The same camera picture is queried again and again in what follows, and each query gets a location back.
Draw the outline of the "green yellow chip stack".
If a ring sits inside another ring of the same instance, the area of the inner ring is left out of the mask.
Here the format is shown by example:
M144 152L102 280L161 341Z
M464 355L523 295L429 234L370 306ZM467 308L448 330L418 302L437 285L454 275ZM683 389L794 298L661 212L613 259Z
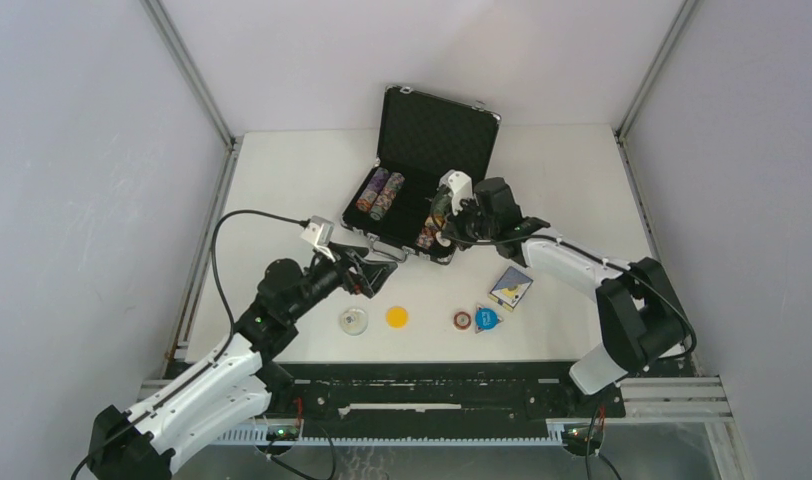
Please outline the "green yellow chip stack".
M425 225L436 230L442 230L446 224L449 205L449 191L446 187L441 187L430 202L430 211Z

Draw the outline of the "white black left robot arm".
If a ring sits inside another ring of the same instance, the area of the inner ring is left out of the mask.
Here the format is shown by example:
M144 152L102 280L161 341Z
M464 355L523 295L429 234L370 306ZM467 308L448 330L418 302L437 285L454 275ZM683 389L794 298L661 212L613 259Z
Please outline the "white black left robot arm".
M275 361L297 322L337 290L373 297L396 270L363 247L335 244L306 267L279 259L249 307L207 355L152 396L94 420L83 461L98 479L170 479L213 440L247 418L287 414L292 377Z

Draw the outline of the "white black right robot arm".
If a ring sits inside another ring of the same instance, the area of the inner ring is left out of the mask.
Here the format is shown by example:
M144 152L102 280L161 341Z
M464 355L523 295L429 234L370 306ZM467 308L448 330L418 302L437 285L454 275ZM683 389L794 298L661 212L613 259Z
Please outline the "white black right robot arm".
M407 185L401 175L368 177L341 216L344 227L371 241L437 264L455 251L495 248L522 268L544 271L596 305L600 343L569 370L560 402L574 416L587 415L600 391L637 374L696 335L662 264L611 259L564 237L549 222L526 216L501 177L479 182L462 171L442 176L434 194L422 179Z

